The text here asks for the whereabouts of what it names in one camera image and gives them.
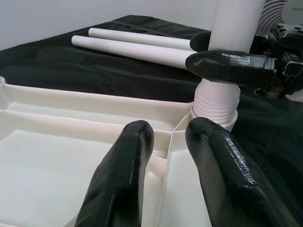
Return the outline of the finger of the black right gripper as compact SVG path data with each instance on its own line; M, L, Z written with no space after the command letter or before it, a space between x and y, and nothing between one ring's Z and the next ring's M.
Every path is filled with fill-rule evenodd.
M202 31L190 39L190 47L194 51L207 51L210 43L211 31Z
M276 60L239 51L211 50L186 58L186 68L211 82L268 85L276 74Z

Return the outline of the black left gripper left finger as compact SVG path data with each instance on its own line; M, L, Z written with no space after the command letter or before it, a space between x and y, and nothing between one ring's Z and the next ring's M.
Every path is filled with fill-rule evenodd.
M145 170L154 131L139 120L127 124L97 166L79 211L77 227L140 227Z

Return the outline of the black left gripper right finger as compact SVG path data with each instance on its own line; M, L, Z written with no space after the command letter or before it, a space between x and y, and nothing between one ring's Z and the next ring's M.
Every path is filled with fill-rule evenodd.
M186 128L213 227L297 227L298 223L258 165L232 134L197 117Z

